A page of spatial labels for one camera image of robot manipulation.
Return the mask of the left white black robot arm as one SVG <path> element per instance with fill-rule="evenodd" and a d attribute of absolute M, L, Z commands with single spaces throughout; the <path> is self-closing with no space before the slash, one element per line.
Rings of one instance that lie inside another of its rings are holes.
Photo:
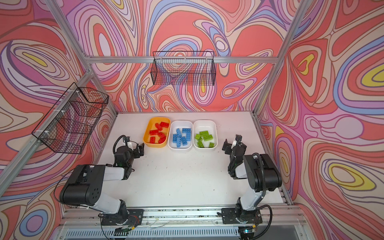
<path fill-rule="evenodd" d="M 127 226 L 134 229 L 142 223 L 143 210 L 129 211 L 124 200 L 103 192 L 103 185 L 110 181 L 129 179 L 135 159 L 145 154 L 145 145 L 121 135 L 113 145 L 112 165 L 78 165 L 59 194 L 64 205 L 85 207 L 100 213 L 101 226 Z"/>

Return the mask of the green lego cluster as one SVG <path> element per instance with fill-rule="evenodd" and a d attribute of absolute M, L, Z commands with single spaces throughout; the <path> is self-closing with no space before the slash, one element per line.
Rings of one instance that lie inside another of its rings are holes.
<path fill-rule="evenodd" d="M 199 148 L 205 148 L 205 146 L 204 146 L 202 141 L 198 141 L 197 145 L 198 145 Z"/>

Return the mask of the lone green lego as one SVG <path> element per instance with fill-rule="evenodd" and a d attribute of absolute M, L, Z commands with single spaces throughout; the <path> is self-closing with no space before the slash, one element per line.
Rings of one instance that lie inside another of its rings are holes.
<path fill-rule="evenodd" d="M 200 134 L 196 134 L 196 135 L 195 135 L 195 139 L 196 139 L 197 141 L 202 141 L 202 140 L 203 140 L 203 137 L 202 137 Z"/>

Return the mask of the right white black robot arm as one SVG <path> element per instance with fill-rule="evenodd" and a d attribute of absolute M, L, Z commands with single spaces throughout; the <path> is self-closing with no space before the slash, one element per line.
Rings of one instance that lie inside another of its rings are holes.
<path fill-rule="evenodd" d="M 282 177 L 268 154 L 246 154 L 247 146 L 242 136 L 236 135 L 232 143 L 225 140 L 222 150 L 230 156 L 228 174 L 234 180 L 247 180 L 249 187 L 238 198 L 234 208 L 222 208 L 218 213 L 225 225 L 262 223 L 262 200 L 268 193 L 282 186 Z"/>

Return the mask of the blue lego pair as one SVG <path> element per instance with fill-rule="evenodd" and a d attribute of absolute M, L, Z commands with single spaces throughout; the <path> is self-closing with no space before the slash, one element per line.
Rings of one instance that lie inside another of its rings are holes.
<path fill-rule="evenodd" d="M 176 132 L 177 132 L 177 136 L 178 137 L 182 137 L 182 132 L 181 132 L 181 130 L 180 129 L 176 129 Z"/>

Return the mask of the red double lego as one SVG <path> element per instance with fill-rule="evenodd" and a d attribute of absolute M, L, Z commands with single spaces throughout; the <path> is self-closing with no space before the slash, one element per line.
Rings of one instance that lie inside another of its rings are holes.
<path fill-rule="evenodd" d="M 159 133 L 159 130 L 151 130 L 151 131 L 149 131 L 150 136 L 158 135 L 158 133 Z"/>

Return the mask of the extra blue lego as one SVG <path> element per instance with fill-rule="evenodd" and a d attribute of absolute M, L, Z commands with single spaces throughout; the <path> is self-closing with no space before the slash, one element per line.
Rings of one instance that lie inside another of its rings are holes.
<path fill-rule="evenodd" d="M 186 134 L 186 140 L 187 142 L 190 142 L 192 140 L 192 135 L 190 133 Z"/>

